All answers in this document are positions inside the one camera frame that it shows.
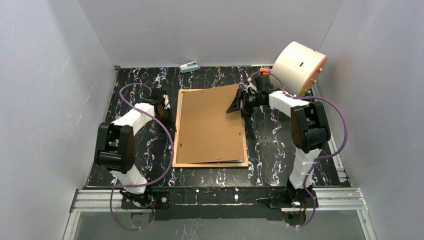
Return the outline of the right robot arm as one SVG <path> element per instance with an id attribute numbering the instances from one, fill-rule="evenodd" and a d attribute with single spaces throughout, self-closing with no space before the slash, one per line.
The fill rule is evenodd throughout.
<path id="1" fill-rule="evenodd" d="M 324 105 L 320 101 L 305 101 L 275 87 L 271 83 L 273 73 L 258 71 L 248 83 L 239 87 L 227 114 L 241 111 L 248 115 L 253 108 L 267 106 L 290 118 L 291 139 L 295 146 L 292 172 L 284 192 L 267 199 L 269 207 L 281 205 L 297 207 L 304 212 L 317 208 L 313 192 L 312 175 L 324 145 L 331 138 L 331 131 Z"/>

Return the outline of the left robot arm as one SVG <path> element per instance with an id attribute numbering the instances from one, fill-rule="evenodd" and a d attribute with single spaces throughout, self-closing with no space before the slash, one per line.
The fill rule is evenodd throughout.
<path id="1" fill-rule="evenodd" d="M 170 207 L 170 193 L 148 185 L 135 165 L 135 135 L 150 121 L 155 121 L 169 136 L 175 127 L 169 96 L 162 88 L 151 88 L 150 95 L 112 122 L 103 122 L 97 131 L 94 163 L 107 169 L 121 183 L 123 200 L 138 208 L 164 210 Z"/>

